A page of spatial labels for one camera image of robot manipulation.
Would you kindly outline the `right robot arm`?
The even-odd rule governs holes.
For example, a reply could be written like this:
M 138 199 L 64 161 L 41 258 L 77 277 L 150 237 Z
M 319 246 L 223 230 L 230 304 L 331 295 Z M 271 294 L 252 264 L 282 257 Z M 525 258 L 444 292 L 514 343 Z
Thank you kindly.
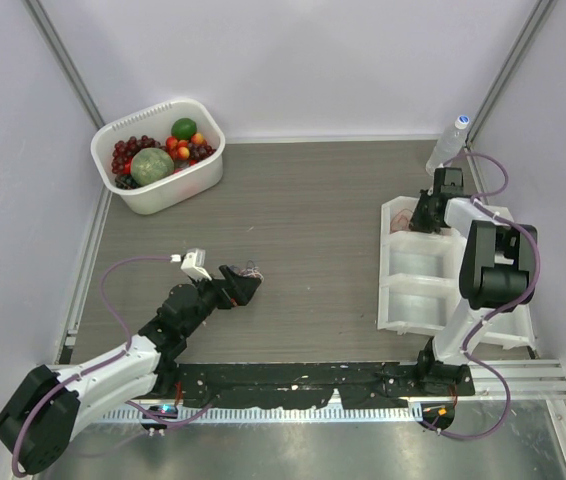
M 537 230 L 487 209 L 464 191 L 459 168 L 439 167 L 409 223 L 412 231 L 454 229 L 465 239 L 461 300 L 446 327 L 419 352 L 414 380 L 427 395 L 473 393 L 469 363 L 492 320 L 529 303 L 539 276 Z

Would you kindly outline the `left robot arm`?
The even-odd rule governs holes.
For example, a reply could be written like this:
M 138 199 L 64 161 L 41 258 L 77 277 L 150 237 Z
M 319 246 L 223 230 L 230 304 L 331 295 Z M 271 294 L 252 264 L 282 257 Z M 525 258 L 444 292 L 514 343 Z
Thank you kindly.
M 150 394 L 168 397 L 176 385 L 176 359 L 188 338 L 216 310 L 249 304 L 263 282 L 255 268 L 222 265 L 220 277 L 181 264 L 187 283 L 174 286 L 155 316 L 123 344 L 87 362 L 60 369 L 38 365 L 0 411 L 0 441 L 16 478 L 49 468 L 71 441 L 115 406 Z

